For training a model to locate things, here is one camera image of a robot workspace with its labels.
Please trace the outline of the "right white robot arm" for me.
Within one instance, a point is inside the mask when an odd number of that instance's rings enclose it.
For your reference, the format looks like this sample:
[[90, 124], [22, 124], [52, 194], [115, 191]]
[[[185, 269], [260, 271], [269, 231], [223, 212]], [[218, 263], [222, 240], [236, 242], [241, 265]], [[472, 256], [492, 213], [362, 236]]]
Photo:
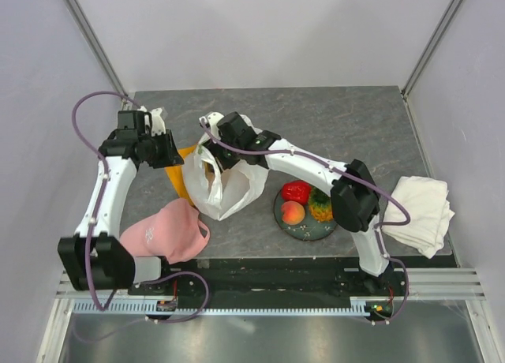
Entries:
[[373, 295], [390, 285], [389, 261], [377, 241], [380, 194], [368, 168], [358, 160], [342, 163], [303, 150], [277, 133], [254, 129], [237, 112], [208, 114], [200, 125], [222, 170], [243, 161], [291, 175], [317, 188], [331, 201], [332, 218], [350, 232], [359, 257], [361, 285]]

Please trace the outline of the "fake peach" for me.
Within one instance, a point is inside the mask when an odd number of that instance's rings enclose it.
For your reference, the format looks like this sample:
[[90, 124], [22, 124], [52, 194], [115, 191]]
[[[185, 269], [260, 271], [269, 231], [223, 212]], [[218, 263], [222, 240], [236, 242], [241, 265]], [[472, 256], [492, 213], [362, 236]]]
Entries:
[[282, 221], [290, 226], [301, 223], [305, 218], [305, 207], [296, 201], [285, 201], [281, 208]]

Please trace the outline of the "fake fruit green leaves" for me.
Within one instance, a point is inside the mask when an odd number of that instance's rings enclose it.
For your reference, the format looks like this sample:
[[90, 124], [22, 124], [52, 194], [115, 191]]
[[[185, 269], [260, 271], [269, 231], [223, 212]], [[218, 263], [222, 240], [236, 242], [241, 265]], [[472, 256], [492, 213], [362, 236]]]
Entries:
[[331, 198], [316, 187], [312, 187], [309, 194], [309, 212], [318, 222], [329, 222], [333, 219]]

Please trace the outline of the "fake red bell pepper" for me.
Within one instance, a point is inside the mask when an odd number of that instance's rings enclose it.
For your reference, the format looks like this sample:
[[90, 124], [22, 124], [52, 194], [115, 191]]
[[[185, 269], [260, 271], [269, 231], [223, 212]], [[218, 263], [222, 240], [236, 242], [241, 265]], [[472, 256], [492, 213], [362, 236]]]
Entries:
[[306, 205], [309, 202], [311, 190], [311, 185], [305, 181], [291, 181], [282, 187], [281, 197], [285, 201], [295, 201], [301, 205]]

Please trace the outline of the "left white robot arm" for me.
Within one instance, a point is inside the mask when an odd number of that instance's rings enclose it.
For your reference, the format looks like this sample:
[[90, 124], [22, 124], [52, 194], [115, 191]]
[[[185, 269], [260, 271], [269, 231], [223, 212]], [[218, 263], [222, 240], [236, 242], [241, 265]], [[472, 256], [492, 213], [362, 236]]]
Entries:
[[159, 169], [183, 163], [165, 119], [162, 107], [122, 110], [116, 129], [95, 150], [98, 173], [89, 205], [74, 235], [58, 243], [74, 290], [123, 290], [144, 281], [155, 294], [172, 288], [173, 276], [160, 258], [134, 257], [119, 241], [125, 200], [139, 166]]

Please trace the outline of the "white plastic bag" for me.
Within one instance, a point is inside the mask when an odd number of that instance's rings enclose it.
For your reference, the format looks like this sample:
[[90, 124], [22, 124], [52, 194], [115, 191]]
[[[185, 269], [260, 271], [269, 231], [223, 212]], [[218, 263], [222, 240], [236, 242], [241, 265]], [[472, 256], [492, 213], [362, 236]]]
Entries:
[[196, 208], [222, 221], [261, 196], [268, 170], [244, 160], [228, 170], [220, 170], [218, 161], [204, 146], [209, 140], [207, 135], [201, 137], [195, 151], [185, 157], [182, 177]]

